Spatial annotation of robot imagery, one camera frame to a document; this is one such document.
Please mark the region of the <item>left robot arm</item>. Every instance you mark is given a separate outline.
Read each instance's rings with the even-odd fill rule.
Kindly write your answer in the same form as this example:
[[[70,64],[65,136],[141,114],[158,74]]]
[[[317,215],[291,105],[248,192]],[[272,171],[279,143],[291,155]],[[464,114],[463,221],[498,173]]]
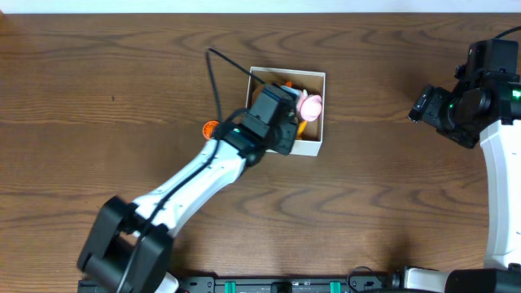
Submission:
[[[99,210],[77,268],[108,292],[175,292],[168,272],[174,239],[219,190],[264,154],[288,155],[298,129],[296,94],[265,85],[249,108],[222,121],[202,151],[164,184],[131,203]]]

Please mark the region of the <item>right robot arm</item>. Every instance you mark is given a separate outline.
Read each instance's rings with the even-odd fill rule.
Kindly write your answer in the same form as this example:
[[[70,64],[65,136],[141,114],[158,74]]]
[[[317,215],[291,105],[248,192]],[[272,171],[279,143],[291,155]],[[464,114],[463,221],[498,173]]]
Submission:
[[[520,290],[519,44],[501,36],[470,45],[452,90],[427,85],[409,112],[467,149],[480,146],[488,179],[488,243],[481,269],[407,268],[394,288],[408,292]]]

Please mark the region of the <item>brown plush toy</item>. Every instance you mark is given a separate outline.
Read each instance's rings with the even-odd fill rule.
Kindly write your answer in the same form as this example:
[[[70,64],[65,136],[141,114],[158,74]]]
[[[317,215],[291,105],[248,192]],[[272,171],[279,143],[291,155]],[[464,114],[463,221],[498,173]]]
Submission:
[[[253,105],[257,98],[260,96],[260,94],[262,93],[263,89],[265,88],[265,85],[259,85],[257,86],[253,92],[252,92],[252,100],[251,100],[251,105]]]

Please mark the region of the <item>pink pig toy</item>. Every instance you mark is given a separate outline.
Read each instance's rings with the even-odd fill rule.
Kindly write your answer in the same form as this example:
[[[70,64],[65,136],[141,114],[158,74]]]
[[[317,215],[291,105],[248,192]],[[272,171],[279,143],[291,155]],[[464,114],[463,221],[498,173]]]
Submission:
[[[301,120],[315,121],[322,114],[322,96],[309,94],[307,90],[298,90],[287,85],[283,85],[282,89],[295,98],[296,112]]]

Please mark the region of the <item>orange patterned ball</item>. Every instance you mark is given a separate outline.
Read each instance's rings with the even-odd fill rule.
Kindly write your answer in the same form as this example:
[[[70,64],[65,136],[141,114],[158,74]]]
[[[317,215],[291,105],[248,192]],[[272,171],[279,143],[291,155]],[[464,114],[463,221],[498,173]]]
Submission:
[[[209,120],[207,121],[203,128],[202,128],[202,133],[203,133],[203,136],[207,139],[207,140],[210,140],[212,139],[217,127],[219,126],[220,122],[218,120]]]

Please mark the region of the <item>white cardboard box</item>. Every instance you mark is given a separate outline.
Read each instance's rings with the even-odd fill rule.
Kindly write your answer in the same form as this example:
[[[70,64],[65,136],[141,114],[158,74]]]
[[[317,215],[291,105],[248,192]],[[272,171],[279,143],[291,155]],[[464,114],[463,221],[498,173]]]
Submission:
[[[326,103],[326,74],[324,72],[303,71],[283,68],[250,67],[250,73],[268,84],[287,85],[309,94],[322,96],[322,114],[308,122],[303,139],[295,141],[291,155],[317,156],[323,141],[323,122]]]

